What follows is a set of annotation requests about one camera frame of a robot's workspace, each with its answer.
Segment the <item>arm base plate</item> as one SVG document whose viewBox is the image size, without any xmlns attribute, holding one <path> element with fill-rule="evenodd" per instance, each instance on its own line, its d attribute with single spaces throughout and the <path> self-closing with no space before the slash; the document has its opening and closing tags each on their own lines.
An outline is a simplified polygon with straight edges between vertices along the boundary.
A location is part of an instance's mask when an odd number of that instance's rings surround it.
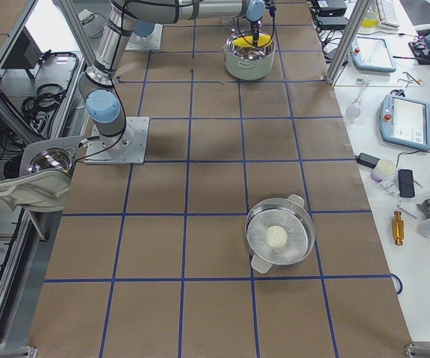
<svg viewBox="0 0 430 358">
<path fill-rule="evenodd" d="M 139 21 L 125 47 L 126 51 L 159 51 L 163 33 L 162 24 Z"/>
<path fill-rule="evenodd" d="M 84 163 L 89 165 L 143 165 L 149 133 L 149 117 L 129 116 L 126 119 L 125 132 L 119 136 L 108 138 L 102 136 L 93 126 L 91 136 L 97 139 L 89 141 Z"/>
</svg>

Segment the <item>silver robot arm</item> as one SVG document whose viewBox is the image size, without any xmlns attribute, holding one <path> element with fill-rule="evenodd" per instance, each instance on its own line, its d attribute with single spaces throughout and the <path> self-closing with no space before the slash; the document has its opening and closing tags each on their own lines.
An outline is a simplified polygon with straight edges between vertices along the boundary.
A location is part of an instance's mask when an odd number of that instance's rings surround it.
<svg viewBox="0 0 430 358">
<path fill-rule="evenodd" d="M 98 131 L 95 152 L 86 161 L 135 162 L 149 144 L 152 124 L 164 132 L 153 148 L 169 155 L 170 124 L 191 120 L 240 118 L 236 83 L 209 81 L 204 73 L 225 68 L 226 41 L 232 33 L 208 20 L 243 18 L 262 1 L 112 1 L 107 27 L 94 62 L 78 87 Z M 168 27 L 161 51 L 135 55 L 127 47 L 138 25 Z"/>
</svg>

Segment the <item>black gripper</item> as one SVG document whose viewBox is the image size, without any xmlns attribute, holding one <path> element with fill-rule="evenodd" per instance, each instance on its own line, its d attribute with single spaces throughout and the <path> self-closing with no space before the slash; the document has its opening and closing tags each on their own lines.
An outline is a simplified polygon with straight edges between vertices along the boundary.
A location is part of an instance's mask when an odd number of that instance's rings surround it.
<svg viewBox="0 0 430 358">
<path fill-rule="evenodd" d="M 258 21 L 250 21 L 250 31 L 252 35 L 252 47 L 258 47 L 259 24 Z"/>
</svg>

